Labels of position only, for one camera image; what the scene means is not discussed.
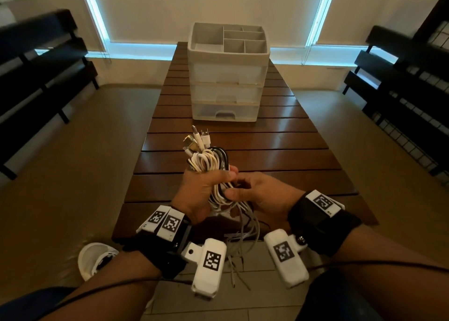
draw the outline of black and white square marker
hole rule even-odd
[[[165,216],[165,212],[163,211],[155,211],[151,218],[148,220],[150,223],[158,224],[162,217]]]
[[[295,256],[293,250],[290,249],[290,246],[288,245],[287,241],[279,243],[275,245],[273,248],[280,262],[287,261],[288,259],[293,258]]]
[[[326,196],[323,196],[322,194],[320,194],[318,197],[316,197],[313,200],[313,202],[315,202],[323,210],[327,210],[332,204],[334,204],[333,201],[329,200]]]
[[[176,217],[168,215],[167,218],[165,218],[165,222],[164,222],[164,225],[162,226],[162,228],[166,229],[168,231],[171,231],[172,233],[175,233],[180,222],[181,222],[180,219],[177,219]]]
[[[204,258],[203,267],[218,271],[218,267],[220,266],[220,259],[220,254],[216,254],[215,252],[208,250],[206,252],[206,257]]]

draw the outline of drawer handle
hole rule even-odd
[[[235,120],[235,113],[233,111],[218,111],[215,113],[215,117]]]

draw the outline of forearm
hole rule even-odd
[[[438,263],[385,238],[367,226],[354,229],[335,262],[396,260]],[[373,307],[388,320],[446,320],[449,276],[430,270],[388,265],[349,266],[341,269]]]
[[[121,252],[66,299],[102,285],[131,278],[159,278],[160,275],[159,269],[154,267],[139,251]],[[154,294],[156,285],[157,282],[142,282],[105,290],[73,302],[42,320],[139,320],[142,317],[145,305]]]

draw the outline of plastic drawer organizer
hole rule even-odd
[[[256,121],[269,59],[260,26],[194,23],[188,41],[193,118]]]

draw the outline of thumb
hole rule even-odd
[[[209,171],[202,174],[204,183],[209,186],[221,184],[222,182],[231,182],[233,181],[237,174],[233,171]]]
[[[231,201],[251,201],[254,197],[251,188],[228,188],[225,190],[224,195]]]

